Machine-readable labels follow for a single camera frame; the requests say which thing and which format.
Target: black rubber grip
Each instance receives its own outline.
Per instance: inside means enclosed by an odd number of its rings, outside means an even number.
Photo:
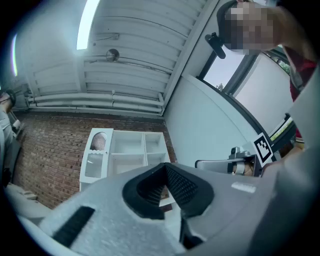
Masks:
[[[159,203],[165,185],[181,208],[184,219],[201,215],[214,198],[208,182],[171,163],[160,163],[129,180],[123,187],[122,197],[140,217],[163,220],[165,215]]]
[[[90,207],[81,206],[52,238],[63,246],[70,247],[94,212]]]

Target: shelf compartment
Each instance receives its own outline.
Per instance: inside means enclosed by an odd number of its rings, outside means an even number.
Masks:
[[[148,166],[170,162],[169,157],[166,153],[147,153],[146,158]]]
[[[109,158],[108,176],[122,174],[145,165],[144,154],[113,153]]]
[[[146,153],[167,152],[165,137],[161,132],[152,132],[144,134]]]
[[[112,135],[110,152],[116,154],[144,154],[143,132],[115,130]]]
[[[104,155],[99,153],[89,153],[86,161],[85,176],[91,178],[101,178],[102,162]]]

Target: brick wall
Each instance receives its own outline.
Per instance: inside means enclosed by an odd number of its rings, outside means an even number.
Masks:
[[[21,151],[13,183],[35,193],[38,201],[51,209],[79,191],[81,162],[91,128],[162,132],[170,160],[176,161],[164,120],[53,112],[15,115],[24,129],[18,138]]]

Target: corrugated ceiling panel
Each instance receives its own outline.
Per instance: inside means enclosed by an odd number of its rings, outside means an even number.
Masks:
[[[85,53],[88,91],[158,98],[205,0],[101,0]],[[110,38],[114,34],[118,39]],[[117,62],[107,62],[110,49]]]
[[[117,95],[132,96],[149,100],[158,100],[159,98],[157,91],[140,89],[132,86],[94,82],[88,82],[86,86],[89,93],[112,93],[112,91],[114,90],[116,91],[115,94]]]
[[[39,88],[41,95],[52,95],[52,94],[61,94],[61,93],[77,93],[77,86],[75,83],[62,83],[55,86],[46,86]]]
[[[37,95],[83,92],[85,83],[88,92],[158,99],[206,0],[100,0],[88,48],[76,51],[85,3],[54,1],[24,31],[25,73]],[[116,62],[106,60],[110,49]]]

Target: red shirt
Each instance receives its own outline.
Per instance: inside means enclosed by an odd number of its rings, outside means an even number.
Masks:
[[[301,55],[296,53],[294,50],[286,47],[285,48],[287,54],[289,55],[290,59],[292,60],[296,73],[298,73],[301,77],[301,87],[304,88],[311,78],[314,70],[316,69],[317,63],[306,58],[303,58]],[[300,91],[295,87],[292,78],[290,77],[290,92],[293,102],[299,96]],[[304,143],[302,136],[298,129],[295,132],[295,140],[299,143]]]

